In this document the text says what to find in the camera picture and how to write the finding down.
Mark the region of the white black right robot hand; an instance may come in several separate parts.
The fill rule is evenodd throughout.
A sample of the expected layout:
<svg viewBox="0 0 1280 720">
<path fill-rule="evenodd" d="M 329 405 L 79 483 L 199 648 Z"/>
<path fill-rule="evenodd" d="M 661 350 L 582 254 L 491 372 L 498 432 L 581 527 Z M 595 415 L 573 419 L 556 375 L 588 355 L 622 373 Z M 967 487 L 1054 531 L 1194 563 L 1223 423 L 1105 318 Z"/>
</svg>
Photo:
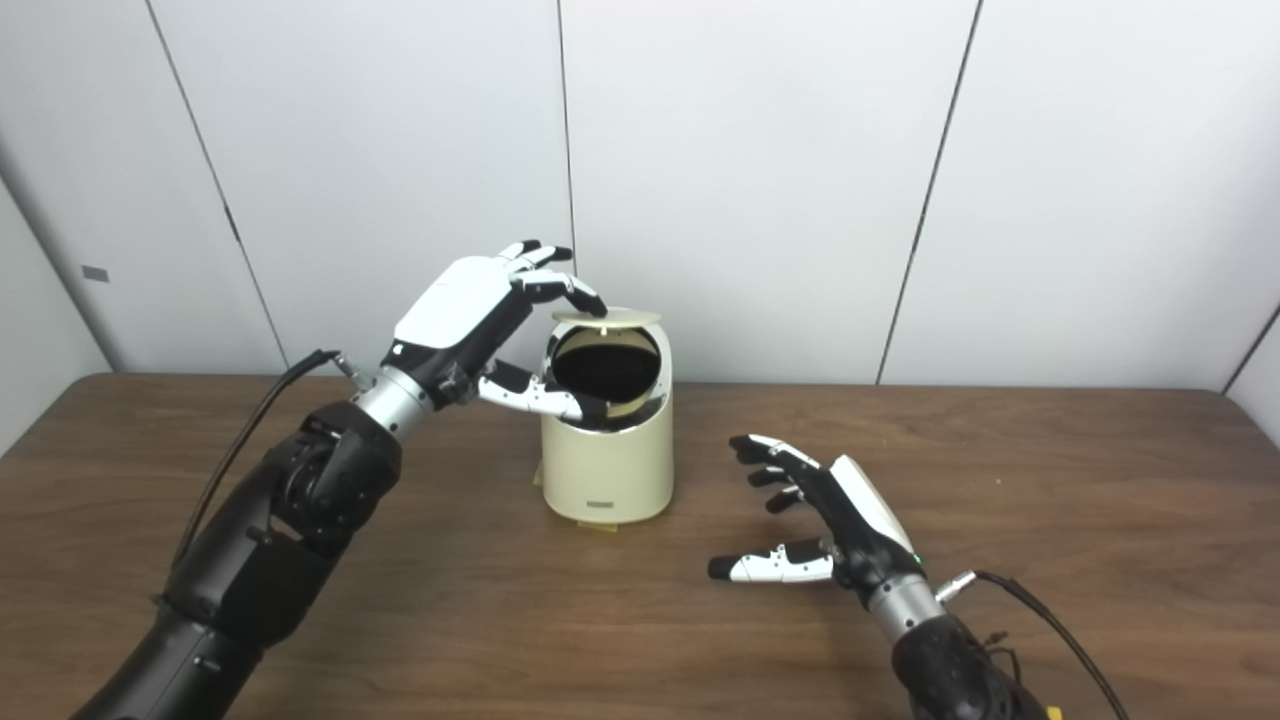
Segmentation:
<svg viewBox="0 0 1280 720">
<path fill-rule="evenodd" d="M 751 487 L 780 487 L 765 503 L 768 512 L 804 503 L 818 512 L 828 533 L 713 557 L 707 566 L 709 578 L 732 583 L 835 580 L 868 603 L 892 579 L 924 574 L 905 530 L 847 455 L 822 465 L 783 439 L 759 434 L 735 436 L 730 446 L 742 465 L 754 469 L 748 478 Z"/>
</svg>

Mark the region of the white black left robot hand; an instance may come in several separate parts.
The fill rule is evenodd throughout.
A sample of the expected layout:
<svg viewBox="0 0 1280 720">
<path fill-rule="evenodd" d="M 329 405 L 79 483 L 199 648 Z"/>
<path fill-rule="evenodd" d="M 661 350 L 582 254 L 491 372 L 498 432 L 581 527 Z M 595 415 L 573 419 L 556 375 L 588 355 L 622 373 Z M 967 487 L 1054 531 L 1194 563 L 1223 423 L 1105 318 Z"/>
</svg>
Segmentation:
<svg viewBox="0 0 1280 720">
<path fill-rule="evenodd" d="M 512 243 L 495 256 L 452 263 L 398 320 L 384 372 L 403 380 L 428 410 L 474 398 L 567 421 L 598 423 L 609 404 L 576 393 L 498 359 L 511 336 L 539 304 L 567 300 L 591 318 L 608 307 L 589 284 L 552 263 L 571 260 L 571 249 L 538 240 Z"/>
</svg>

